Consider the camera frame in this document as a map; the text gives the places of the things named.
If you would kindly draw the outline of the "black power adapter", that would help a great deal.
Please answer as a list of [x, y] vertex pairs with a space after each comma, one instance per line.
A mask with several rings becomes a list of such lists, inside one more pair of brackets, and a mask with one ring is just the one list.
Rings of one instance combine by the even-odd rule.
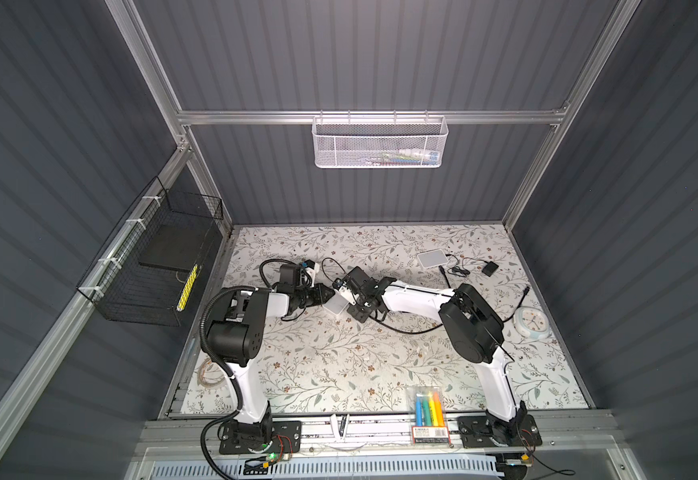
[[491, 277], [498, 269], [499, 265], [497, 263], [493, 261], [488, 261], [482, 267], [482, 273], [487, 277]]

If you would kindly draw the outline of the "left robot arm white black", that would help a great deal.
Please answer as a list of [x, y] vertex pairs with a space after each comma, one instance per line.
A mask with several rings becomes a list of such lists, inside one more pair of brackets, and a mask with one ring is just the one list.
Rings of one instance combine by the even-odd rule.
[[332, 288], [316, 281], [319, 268], [314, 261], [276, 262], [280, 265], [277, 282], [265, 288], [224, 288], [210, 300], [200, 320], [201, 349], [222, 369], [236, 401], [225, 421], [238, 434], [262, 443], [273, 434], [271, 405], [256, 361], [266, 322], [295, 321], [335, 295]]

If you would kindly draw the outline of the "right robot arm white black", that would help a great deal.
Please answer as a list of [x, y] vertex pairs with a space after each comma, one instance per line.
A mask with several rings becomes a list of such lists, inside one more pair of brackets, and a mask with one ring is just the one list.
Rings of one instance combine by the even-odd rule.
[[361, 323], [382, 321], [391, 312], [439, 320], [456, 353], [475, 365], [486, 399], [483, 431], [499, 445], [521, 442], [528, 410], [508, 377], [513, 358], [503, 347], [504, 321], [472, 285], [437, 290], [393, 277], [376, 280], [355, 267], [334, 286], [349, 302], [349, 314]]

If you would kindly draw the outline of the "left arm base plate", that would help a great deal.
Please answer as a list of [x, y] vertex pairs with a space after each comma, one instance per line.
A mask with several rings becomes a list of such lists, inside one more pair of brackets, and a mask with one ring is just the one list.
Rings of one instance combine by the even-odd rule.
[[222, 455], [298, 453], [302, 427], [300, 421], [245, 424], [233, 420], [219, 429], [218, 452]]

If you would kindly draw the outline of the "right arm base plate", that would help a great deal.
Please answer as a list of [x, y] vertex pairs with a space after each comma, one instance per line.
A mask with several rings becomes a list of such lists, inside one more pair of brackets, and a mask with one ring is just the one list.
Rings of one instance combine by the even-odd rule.
[[460, 416], [457, 418], [457, 431], [465, 448], [535, 448], [543, 445], [539, 427], [532, 415], [511, 422], [488, 415]]

